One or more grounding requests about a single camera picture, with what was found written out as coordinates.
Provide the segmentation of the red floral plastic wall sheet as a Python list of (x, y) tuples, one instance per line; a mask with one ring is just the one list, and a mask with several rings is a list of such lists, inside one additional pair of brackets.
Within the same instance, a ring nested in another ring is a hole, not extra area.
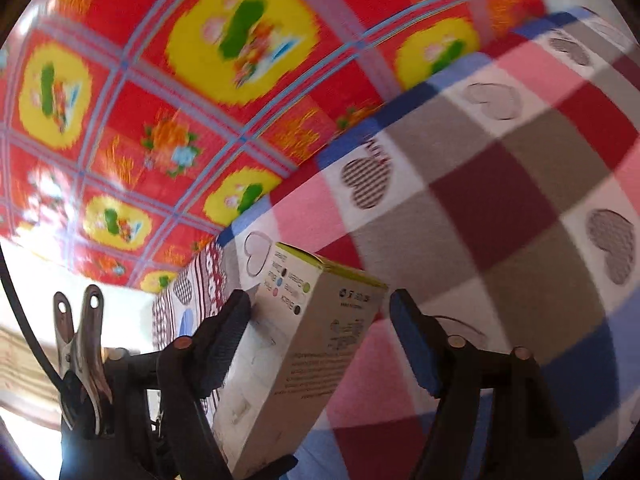
[(2, 0), (1, 235), (158, 292), (306, 159), (544, 0)]

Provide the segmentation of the green white cardboard box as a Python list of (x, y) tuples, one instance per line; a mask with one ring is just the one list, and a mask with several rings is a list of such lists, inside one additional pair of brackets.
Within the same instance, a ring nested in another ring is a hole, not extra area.
[(278, 243), (219, 391), (213, 434), (235, 479), (294, 453), (329, 402), (387, 286)]

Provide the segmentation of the checkered heart bed blanket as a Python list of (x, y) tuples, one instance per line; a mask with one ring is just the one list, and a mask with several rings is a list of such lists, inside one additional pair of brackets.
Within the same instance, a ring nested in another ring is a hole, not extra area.
[(639, 48), (584, 8), (509, 32), (311, 157), (155, 300), (192, 334), (291, 244), (410, 292), (477, 347), (534, 352), (600, 477), (639, 420)]

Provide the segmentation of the silver spring clamp right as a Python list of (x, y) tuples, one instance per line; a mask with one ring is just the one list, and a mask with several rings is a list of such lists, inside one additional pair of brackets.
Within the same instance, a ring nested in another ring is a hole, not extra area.
[(62, 415), (68, 428), (83, 429), (88, 438), (106, 434), (112, 418), (113, 395), (102, 359), (103, 308), (102, 290), (88, 285), (75, 328), (66, 296), (56, 292), (53, 298)]

